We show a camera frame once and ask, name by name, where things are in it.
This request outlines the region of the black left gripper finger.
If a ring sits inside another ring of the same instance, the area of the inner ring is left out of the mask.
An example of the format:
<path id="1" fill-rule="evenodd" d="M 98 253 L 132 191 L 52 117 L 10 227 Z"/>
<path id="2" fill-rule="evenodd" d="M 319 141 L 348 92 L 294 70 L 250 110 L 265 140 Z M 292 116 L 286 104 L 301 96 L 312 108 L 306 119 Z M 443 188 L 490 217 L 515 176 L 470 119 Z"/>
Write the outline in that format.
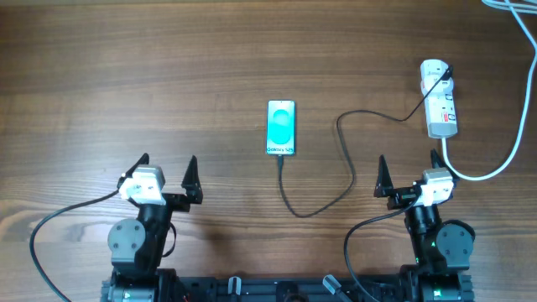
<path id="1" fill-rule="evenodd" d="M 117 188 L 119 189 L 124 181 L 128 178 L 131 178 L 133 176 L 133 172 L 134 170 L 139 166 L 139 165 L 142 165 L 142 164 L 148 164 L 149 163 L 149 154 L 147 153 L 144 153 L 140 158 L 139 160 L 131 167 L 129 168 L 126 172 L 122 173 L 121 174 L 121 177 L 118 179 L 117 181 Z"/>
<path id="2" fill-rule="evenodd" d="M 198 160 L 195 155 L 190 159 L 185 172 L 181 187 L 185 190 L 185 195 L 189 203 L 201 204 L 203 201 L 203 191 L 198 173 Z"/>

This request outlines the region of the blue screen smartphone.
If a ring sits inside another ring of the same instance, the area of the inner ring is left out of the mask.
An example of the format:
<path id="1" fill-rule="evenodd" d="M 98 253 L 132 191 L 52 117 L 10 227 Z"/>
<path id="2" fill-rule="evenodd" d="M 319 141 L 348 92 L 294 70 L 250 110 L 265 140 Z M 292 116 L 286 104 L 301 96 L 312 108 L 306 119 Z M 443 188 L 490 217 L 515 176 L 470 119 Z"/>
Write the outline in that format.
<path id="1" fill-rule="evenodd" d="M 267 107 L 266 154 L 295 154 L 295 102 L 270 100 Z"/>

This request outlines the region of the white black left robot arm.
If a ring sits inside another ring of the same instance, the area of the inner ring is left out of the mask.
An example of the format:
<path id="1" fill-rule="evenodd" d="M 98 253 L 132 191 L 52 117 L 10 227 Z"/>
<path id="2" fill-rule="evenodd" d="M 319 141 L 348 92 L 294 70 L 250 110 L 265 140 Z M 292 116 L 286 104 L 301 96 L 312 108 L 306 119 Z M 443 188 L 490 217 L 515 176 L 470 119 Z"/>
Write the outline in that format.
<path id="1" fill-rule="evenodd" d="M 113 271 L 102 283 L 101 301 L 187 301 L 189 291 L 172 268 L 161 268 L 168 232 L 176 233 L 171 222 L 175 212 L 189 212 L 203 199 L 197 158 L 193 156 L 181 187 L 184 194 L 164 193 L 163 170 L 149 163 L 143 154 L 117 182 L 122 199 L 135 205 L 138 215 L 123 219 L 110 230 L 107 244 L 112 252 Z"/>

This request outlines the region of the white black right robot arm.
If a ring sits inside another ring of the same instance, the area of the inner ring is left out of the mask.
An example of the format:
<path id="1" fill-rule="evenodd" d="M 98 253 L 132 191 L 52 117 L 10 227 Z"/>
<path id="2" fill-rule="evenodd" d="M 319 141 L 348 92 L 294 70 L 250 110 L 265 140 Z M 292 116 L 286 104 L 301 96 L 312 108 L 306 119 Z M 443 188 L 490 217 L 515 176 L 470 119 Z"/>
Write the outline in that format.
<path id="1" fill-rule="evenodd" d="M 378 178 L 373 195 L 388 199 L 387 208 L 402 210 L 415 263 L 398 273 L 401 301 L 453 301 L 475 299 L 470 268 L 476 233 L 460 220 L 444 221 L 438 206 L 452 199 L 459 180 L 435 150 L 430 169 L 412 185 L 394 186 L 384 156 L 379 157 Z"/>

